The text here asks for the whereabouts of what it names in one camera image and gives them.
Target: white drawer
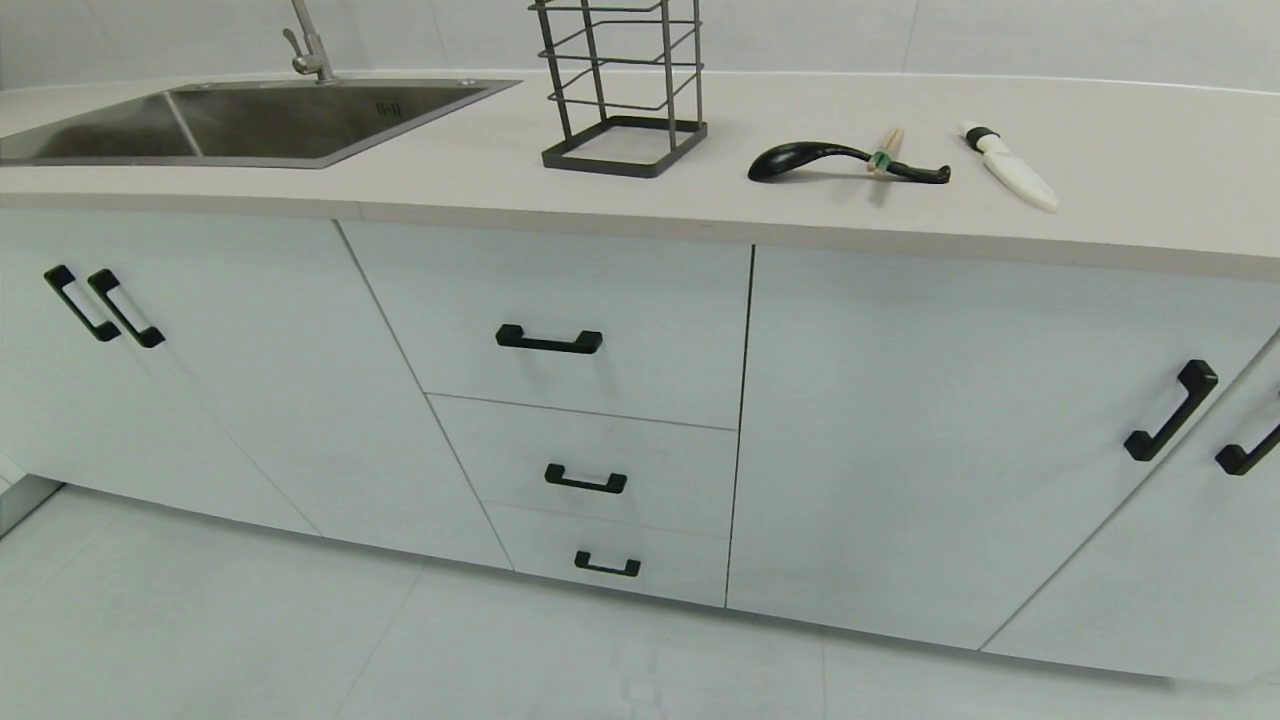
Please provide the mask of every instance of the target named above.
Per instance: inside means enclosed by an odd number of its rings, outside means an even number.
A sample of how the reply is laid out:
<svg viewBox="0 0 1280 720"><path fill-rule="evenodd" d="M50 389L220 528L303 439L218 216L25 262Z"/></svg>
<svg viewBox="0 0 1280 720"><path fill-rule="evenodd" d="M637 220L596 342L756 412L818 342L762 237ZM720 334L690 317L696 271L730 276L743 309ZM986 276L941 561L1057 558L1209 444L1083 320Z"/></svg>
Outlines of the white drawer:
<svg viewBox="0 0 1280 720"><path fill-rule="evenodd" d="M431 405L485 502L728 537L732 430L458 397Z"/></svg>
<svg viewBox="0 0 1280 720"><path fill-rule="evenodd" d="M504 505L485 510L517 573L724 606L724 538ZM634 577L620 574L628 570Z"/></svg>
<svg viewBox="0 0 1280 720"><path fill-rule="evenodd" d="M737 428L749 246L343 228L425 392Z"/></svg>

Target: backsplash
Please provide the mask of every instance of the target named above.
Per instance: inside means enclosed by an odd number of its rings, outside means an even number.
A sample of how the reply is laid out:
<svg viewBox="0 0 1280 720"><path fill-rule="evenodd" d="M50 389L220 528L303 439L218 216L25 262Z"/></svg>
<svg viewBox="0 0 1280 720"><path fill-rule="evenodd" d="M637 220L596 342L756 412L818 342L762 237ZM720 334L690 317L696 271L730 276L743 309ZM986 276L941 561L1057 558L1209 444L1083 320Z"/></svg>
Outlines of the backsplash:
<svg viewBox="0 0 1280 720"><path fill-rule="evenodd" d="M308 0L339 72L541 68L529 3ZM1276 0L703 0L703 15L714 70L1280 91ZM287 72L285 26L289 0L0 0L0 87Z"/></svg>

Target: door handle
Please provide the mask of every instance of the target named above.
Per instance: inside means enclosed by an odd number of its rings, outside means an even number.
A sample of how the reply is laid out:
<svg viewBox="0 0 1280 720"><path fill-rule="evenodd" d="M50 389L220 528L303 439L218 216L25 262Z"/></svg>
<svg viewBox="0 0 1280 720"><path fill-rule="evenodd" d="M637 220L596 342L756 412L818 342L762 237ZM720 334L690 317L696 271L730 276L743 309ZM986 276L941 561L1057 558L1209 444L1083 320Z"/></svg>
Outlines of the door handle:
<svg viewBox="0 0 1280 720"><path fill-rule="evenodd" d="M567 488L581 488L595 492L607 492L609 495L622 495L622 489L627 487L627 477L618 473L612 473L609 475L609 480L603 486L594 483L584 483L581 480L567 480L564 479L564 466L556 465L554 462L547 466L547 473L543 474L543 478L545 478L547 482L553 486L564 486Z"/></svg>
<svg viewBox="0 0 1280 720"><path fill-rule="evenodd" d="M1183 429L1187 420L1196 414L1196 410L1212 395L1217 387L1217 373L1203 360L1192 360L1183 372L1178 373L1178 382L1187 388L1187 400L1174 410L1174 414L1165 421L1156 437L1151 437L1147 430L1134 430L1124 441L1124 448L1129 456L1138 462L1151 462L1160 455L1160 451L1174 439L1178 430Z"/></svg>
<svg viewBox="0 0 1280 720"><path fill-rule="evenodd" d="M120 328L115 327L115 323L106 320L101 325L95 325L84 315L84 311L81 310L79 306L76 305L76 302L70 299L70 296L67 295L67 286L76 282L76 275L70 272L70 268L68 268L67 265L58 265L52 270L45 273L45 282L49 283L49 287L54 288L54 292L58 293L58 297L63 299L63 302L67 304L67 307L70 309L72 314L76 315L76 318L81 322L81 324L84 325L84 329L87 329L90 334L93 336L95 340L97 340L99 342L111 342L113 340L120 337Z"/></svg>
<svg viewBox="0 0 1280 720"><path fill-rule="evenodd" d="M627 560L626 566L623 569L621 569L621 570L617 570L617 569L613 569L613 568L600 568L599 565L591 565L591 553L586 552L585 550L577 551L577 555L573 556L573 566L575 568L580 568L582 570L593 570L595 573L605 573L605 574L609 574L609 575L622 575L625 578L635 578L635 577L640 575L640 561L639 560Z"/></svg>
<svg viewBox="0 0 1280 720"><path fill-rule="evenodd" d="M93 292L97 293L97 296L102 300L102 302L108 306L108 309L111 310L111 314L115 315L115 319L120 320L120 324L124 325L124 329L129 331L129 334L133 336L134 342L137 342L142 347L146 347L147 350L151 350L152 347L164 342L164 333L161 333L157 328L154 327L142 328L140 331L138 328L133 327L133 323L131 323L129 319L124 316L124 313L120 311L120 307L111 300L109 295L106 295L113 290L120 287L120 281L116 279L115 273L108 269L99 270L88 277L88 284L90 287L93 288Z"/></svg>
<svg viewBox="0 0 1280 720"><path fill-rule="evenodd" d="M522 347L525 350L549 350L552 352L572 352L575 355L595 355L604 342L604 336L594 331L582 331L573 342L554 340L535 340L525 337L525 328L503 325L498 328L498 345L503 347Z"/></svg>
<svg viewBox="0 0 1280 720"><path fill-rule="evenodd" d="M1243 447L1233 443L1220 450L1213 460L1217 460L1228 475L1245 475L1277 445L1280 445L1280 425L1276 425L1271 434L1253 448L1253 452L1245 452Z"/></svg>

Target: black drawer pull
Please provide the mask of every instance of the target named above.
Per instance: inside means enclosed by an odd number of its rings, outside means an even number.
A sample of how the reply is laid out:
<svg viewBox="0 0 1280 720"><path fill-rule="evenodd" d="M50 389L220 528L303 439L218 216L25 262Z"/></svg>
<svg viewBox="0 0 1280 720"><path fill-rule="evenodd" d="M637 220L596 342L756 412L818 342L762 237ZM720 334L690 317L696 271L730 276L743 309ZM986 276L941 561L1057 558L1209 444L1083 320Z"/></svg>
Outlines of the black drawer pull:
<svg viewBox="0 0 1280 720"><path fill-rule="evenodd" d="M639 560L627 560L627 566L621 570L614 570L613 568L600 568L599 565L591 565L591 553L585 550L577 551L577 555L573 556L573 566L582 570L607 573L609 575L622 575L625 578L635 578L640 574Z"/></svg>
<svg viewBox="0 0 1280 720"><path fill-rule="evenodd" d="M1229 445L1220 450L1217 457L1213 460L1217 460L1217 464L1226 470L1228 475L1244 475L1252 470L1254 465L1261 462L1268 452L1275 450L1277 445L1280 445L1280 425L1276 425L1276 428L1271 430L1271 434L1263 438L1263 441L1253 448L1253 452L1245 452L1244 448L1238 445Z"/></svg>
<svg viewBox="0 0 1280 720"><path fill-rule="evenodd" d="M45 273L45 282L49 283L49 287L54 288L58 297L63 299L67 307L70 309L72 314L79 319L79 322L84 325L84 329L87 329L95 340L99 342L111 342L113 340L120 337L120 328L115 327L115 323L106 320L101 325L95 325L87 316L84 316L84 311L81 310L79 306L77 306L76 302L67 295L67 286L76 282L76 275L72 274L70 268L67 265L58 265L52 270Z"/></svg>
<svg viewBox="0 0 1280 720"><path fill-rule="evenodd" d="M604 336L594 331L582 331L573 342L554 340L534 340L525 337L525 328L503 325L498 328L498 345L503 347L522 347L525 350L549 350L552 352L572 352L575 355L595 355L604 342Z"/></svg>
<svg viewBox="0 0 1280 720"><path fill-rule="evenodd" d="M1192 360L1178 373L1178 382L1187 388L1187 400L1174 410L1169 420L1156 432L1156 437L1147 434L1147 430L1134 430L1124 441L1129 456L1139 462L1151 462L1160 451L1174 439L1178 430L1183 429L1187 420L1196 414L1196 410L1208 398L1217 387L1217 373L1203 360Z"/></svg>
<svg viewBox="0 0 1280 720"><path fill-rule="evenodd" d="M133 323L131 323L129 319L124 316L124 313L120 313L119 306L116 306L115 302L106 295L108 292L111 292L113 290L120 287L120 281L115 278L115 273L105 269L99 270L88 277L88 284L90 287L93 288L93 292L96 292L97 296L102 299L102 302L105 302L106 306L111 310L111 314L115 315L115 319L120 320L120 324L124 325L124 329L129 331L129 334L133 336L134 342L137 342L142 347L146 347L147 350L151 350L152 347L164 342L164 333L161 333L159 329L142 328L140 331L138 328L133 327Z"/></svg>
<svg viewBox="0 0 1280 720"><path fill-rule="evenodd" d="M566 480L564 479L564 466L556 465L552 462L547 466L547 473L543 475L547 482L553 486L564 486L567 488L581 488L593 489L595 492L607 492L609 495L622 495L622 489L627 487L627 477L618 473L611 473L609 480L603 486L584 483L581 480Z"/></svg>

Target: countertop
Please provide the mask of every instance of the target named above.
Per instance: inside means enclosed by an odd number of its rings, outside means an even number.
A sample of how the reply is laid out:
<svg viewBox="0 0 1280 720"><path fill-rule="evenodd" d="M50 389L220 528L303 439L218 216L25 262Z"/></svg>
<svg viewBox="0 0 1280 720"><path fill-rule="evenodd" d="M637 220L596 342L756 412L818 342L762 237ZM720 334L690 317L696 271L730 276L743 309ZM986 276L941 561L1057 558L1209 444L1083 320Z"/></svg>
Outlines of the countertop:
<svg viewBox="0 0 1280 720"><path fill-rule="evenodd" d="M631 179L541 167L540 151L561 138L545 73L475 77L525 82L324 170L0 168L0 208L328 217L1280 281L1280 196L1268 170L1280 167L1280 95L708 73L709 137L660 178ZM193 79L0 92L0 136ZM616 74L607 90L627 96L654 82ZM1005 190L959 137L963 120L1000 132L1053 186L1061 210L1043 213ZM951 165L950 184L872 181L847 158L810 165L794 182L746 179L773 145L827 140L874 150L893 126L906 129L901 159Z"/></svg>

